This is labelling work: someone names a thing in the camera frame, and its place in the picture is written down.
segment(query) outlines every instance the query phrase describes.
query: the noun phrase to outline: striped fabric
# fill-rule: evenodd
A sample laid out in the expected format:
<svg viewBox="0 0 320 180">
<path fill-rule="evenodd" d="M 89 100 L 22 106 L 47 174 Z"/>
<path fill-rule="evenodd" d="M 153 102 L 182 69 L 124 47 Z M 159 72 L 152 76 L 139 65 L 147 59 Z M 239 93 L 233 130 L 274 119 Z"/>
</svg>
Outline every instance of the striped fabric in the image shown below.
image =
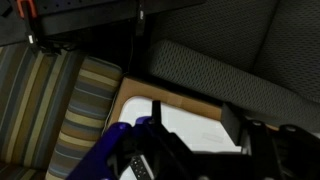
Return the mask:
<svg viewBox="0 0 320 180">
<path fill-rule="evenodd" d="M 35 57 L 26 44 L 0 48 L 1 162 L 48 168 L 84 57 Z"/>
<path fill-rule="evenodd" d="M 100 138 L 118 89 L 119 67 L 86 58 L 79 72 L 46 179 L 64 179 Z"/>
<path fill-rule="evenodd" d="M 37 171 L 34 169 L 0 163 L 1 180 L 42 180 L 45 178 L 45 175 L 45 171 Z"/>
</svg>

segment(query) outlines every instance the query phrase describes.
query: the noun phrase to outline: seat back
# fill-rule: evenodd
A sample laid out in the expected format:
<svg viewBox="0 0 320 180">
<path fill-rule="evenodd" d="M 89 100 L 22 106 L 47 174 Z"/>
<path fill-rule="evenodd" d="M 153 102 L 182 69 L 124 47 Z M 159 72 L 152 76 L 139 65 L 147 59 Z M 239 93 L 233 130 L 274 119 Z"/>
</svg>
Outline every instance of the seat back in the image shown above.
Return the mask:
<svg viewBox="0 0 320 180">
<path fill-rule="evenodd" d="M 152 41 L 168 39 L 251 71 L 278 0 L 207 0 L 161 14 Z"/>
<path fill-rule="evenodd" d="M 320 103 L 320 1 L 281 0 L 254 73 Z"/>
</svg>

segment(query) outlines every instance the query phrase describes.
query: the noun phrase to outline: gray fabric upholstery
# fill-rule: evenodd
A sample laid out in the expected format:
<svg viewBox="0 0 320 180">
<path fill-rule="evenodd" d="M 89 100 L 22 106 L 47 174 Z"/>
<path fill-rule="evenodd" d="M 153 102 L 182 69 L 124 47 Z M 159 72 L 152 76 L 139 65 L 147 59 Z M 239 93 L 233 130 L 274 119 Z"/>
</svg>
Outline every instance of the gray fabric upholstery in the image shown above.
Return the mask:
<svg viewBox="0 0 320 180">
<path fill-rule="evenodd" d="M 161 14 L 152 41 L 169 39 L 250 71 L 278 0 L 207 0 Z"/>
<path fill-rule="evenodd" d="M 281 0 L 257 76 L 320 103 L 320 1 Z"/>
<path fill-rule="evenodd" d="M 320 132 L 320 104 L 182 45 L 161 41 L 141 64 L 155 77 L 268 115 L 268 124 Z"/>
</svg>

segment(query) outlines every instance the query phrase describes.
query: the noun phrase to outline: seat cushion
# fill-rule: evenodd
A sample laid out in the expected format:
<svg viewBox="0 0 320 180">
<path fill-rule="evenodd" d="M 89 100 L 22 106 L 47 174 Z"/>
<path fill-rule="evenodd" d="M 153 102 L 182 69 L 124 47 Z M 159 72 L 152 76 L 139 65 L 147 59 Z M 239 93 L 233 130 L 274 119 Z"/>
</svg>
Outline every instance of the seat cushion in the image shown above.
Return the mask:
<svg viewBox="0 0 320 180">
<path fill-rule="evenodd" d="M 250 71 L 278 0 L 207 0 L 162 13 L 152 41 L 182 44 L 244 71 Z"/>
<path fill-rule="evenodd" d="M 320 1 L 281 0 L 254 73 L 320 103 Z"/>
<path fill-rule="evenodd" d="M 141 69 L 149 75 L 257 112 L 260 115 L 257 118 L 268 124 L 296 124 L 311 132 L 320 132 L 318 103 L 182 45 L 161 41 L 149 51 Z"/>
<path fill-rule="evenodd" d="M 45 171 L 0 162 L 0 179 L 43 180 L 45 175 Z"/>
<path fill-rule="evenodd" d="M 92 57 L 85 59 L 46 179 L 65 179 L 100 138 L 121 77 L 120 67 Z"/>
<path fill-rule="evenodd" d="M 47 169 L 84 57 L 0 48 L 0 161 Z"/>
</svg>

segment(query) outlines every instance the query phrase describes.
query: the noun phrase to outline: purple plastic part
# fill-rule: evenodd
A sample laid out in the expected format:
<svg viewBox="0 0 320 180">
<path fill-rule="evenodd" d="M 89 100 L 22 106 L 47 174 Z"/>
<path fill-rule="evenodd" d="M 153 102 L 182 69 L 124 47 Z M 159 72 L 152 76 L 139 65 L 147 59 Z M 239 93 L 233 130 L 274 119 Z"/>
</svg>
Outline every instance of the purple plastic part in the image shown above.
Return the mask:
<svg viewBox="0 0 320 180">
<path fill-rule="evenodd" d="M 149 120 L 151 118 L 151 116 L 143 116 L 143 117 L 139 117 L 136 120 L 136 124 L 143 124 L 146 120 Z"/>
<path fill-rule="evenodd" d="M 106 166 L 106 160 L 110 156 L 117 141 L 131 129 L 132 127 L 128 123 L 113 124 L 91 148 L 67 179 L 116 179 L 113 172 Z"/>
</svg>

